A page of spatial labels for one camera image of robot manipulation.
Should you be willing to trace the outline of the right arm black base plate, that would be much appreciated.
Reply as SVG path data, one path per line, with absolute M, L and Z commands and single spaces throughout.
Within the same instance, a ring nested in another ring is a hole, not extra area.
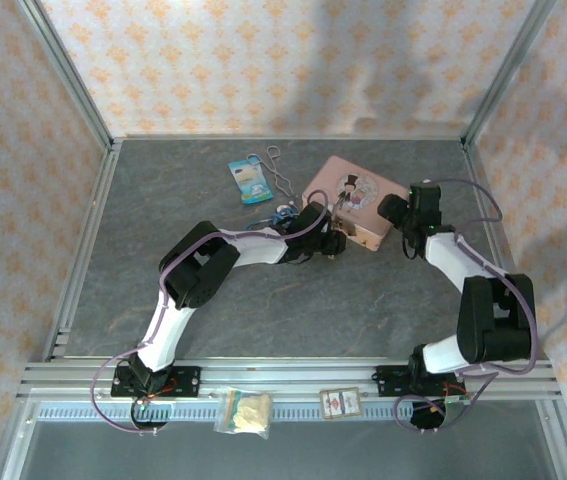
M 400 397 L 408 394 L 425 397 L 446 397 L 466 394 L 463 381 L 453 373 L 417 372 L 407 365 L 381 365 L 375 368 L 372 380 L 380 397 Z

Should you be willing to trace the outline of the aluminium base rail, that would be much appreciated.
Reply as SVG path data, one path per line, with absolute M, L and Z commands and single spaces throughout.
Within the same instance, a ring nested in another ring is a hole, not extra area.
M 19 397 L 87 399 L 102 358 L 57 358 L 26 365 L 17 390 Z M 352 358 L 203 358 L 179 360 L 179 366 L 201 369 L 201 399 L 210 398 L 223 386 L 264 390 L 277 400 L 304 401 L 327 389 L 357 387 L 365 400 L 378 395 L 372 380 L 375 369 L 391 365 L 381 357 Z M 540 360 L 524 376 L 501 373 L 480 396 L 482 400 L 554 400 L 561 397 L 557 375 L 548 360 Z

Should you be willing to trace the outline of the aluminium frame post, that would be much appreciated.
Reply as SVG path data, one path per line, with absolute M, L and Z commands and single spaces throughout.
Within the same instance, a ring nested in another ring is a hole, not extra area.
M 477 142 L 481 131 L 505 94 L 517 69 L 525 60 L 556 2 L 557 0 L 534 0 L 496 75 L 479 103 L 475 115 L 460 136 L 461 145 L 466 151 Z
M 114 142 L 113 136 L 49 17 L 42 0 L 15 0 L 15 2 L 41 43 L 54 71 L 78 108 L 91 134 L 105 150 L 110 150 Z

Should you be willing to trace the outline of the clear bag with yellow contents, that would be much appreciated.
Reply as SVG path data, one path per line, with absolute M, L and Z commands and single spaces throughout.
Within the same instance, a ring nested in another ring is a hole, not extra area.
M 214 431 L 257 435 L 267 440 L 272 412 L 273 400 L 269 393 L 228 387 L 218 394 Z

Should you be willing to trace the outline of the blue snack packet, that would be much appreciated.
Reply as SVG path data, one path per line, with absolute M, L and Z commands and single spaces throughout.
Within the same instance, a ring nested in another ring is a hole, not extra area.
M 228 168 L 245 205 L 261 203 L 274 198 L 263 175 L 260 163 L 249 159 L 231 162 Z

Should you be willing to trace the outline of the aluminium back rail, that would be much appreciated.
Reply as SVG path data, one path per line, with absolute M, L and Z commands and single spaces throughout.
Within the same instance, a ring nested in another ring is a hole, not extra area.
M 345 135 L 345 134 L 323 134 L 323 135 L 239 135 L 239 134 L 133 134 L 113 137 L 111 143 L 122 144 L 124 141 L 287 141 L 287 140 L 329 140 L 329 141 L 454 141 L 462 142 L 463 136 L 458 134 L 452 135 Z

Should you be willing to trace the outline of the small card pack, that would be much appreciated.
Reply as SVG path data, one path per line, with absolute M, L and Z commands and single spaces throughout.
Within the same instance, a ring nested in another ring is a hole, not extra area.
M 357 387 L 322 390 L 319 392 L 319 400 L 324 420 L 363 415 L 360 390 Z

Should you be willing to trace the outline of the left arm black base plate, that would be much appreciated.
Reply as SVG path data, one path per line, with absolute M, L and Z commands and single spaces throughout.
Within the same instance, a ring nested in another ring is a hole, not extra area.
M 172 366 L 144 376 L 135 373 L 131 366 L 117 366 L 110 394 L 113 398 L 149 400 L 196 398 L 200 375 L 201 368 L 197 366 Z

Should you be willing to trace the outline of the aluminium side rail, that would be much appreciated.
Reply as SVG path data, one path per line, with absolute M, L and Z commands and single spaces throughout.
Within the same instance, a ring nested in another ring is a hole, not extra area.
M 517 267 L 512 257 L 508 240 L 502 221 L 488 221 L 488 218 L 496 218 L 497 215 L 492 212 L 494 206 L 492 198 L 495 198 L 491 187 L 489 186 L 487 173 L 483 167 L 478 149 L 469 144 L 463 147 L 463 155 L 472 182 L 484 187 L 488 194 L 485 194 L 478 187 L 472 185 L 476 202 L 478 205 L 479 218 L 470 220 L 469 225 L 463 227 L 465 234 L 476 234 L 481 231 L 481 235 L 485 238 L 484 243 L 489 246 L 489 254 L 485 257 L 492 260 L 497 267 L 505 269 L 508 273 L 517 273 Z
M 58 336 L 62 332 L 71 330 L 121 146 L 121 141 L 115 141 L 105 150 L 100 163 L 83 217 L 74 256 L 68 267 L 46 338 L 42 354 L 44 362 L 52 360 Z

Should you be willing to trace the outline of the pink tin box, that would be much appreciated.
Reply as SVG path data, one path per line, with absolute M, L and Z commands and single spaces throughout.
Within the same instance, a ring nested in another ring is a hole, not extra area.
M 322 190 L 328 197 L 328 209 L 338 218 L 346 237 L 377 251 L 392 228 L 392 224 L 377 213 L 377 206 L 388 194 L 407 198 L 408 189 L 370 170 L 338 156 L 331 156 L 302 194 L 303 204 L 323 202 L 321 195 L 310 194 Z

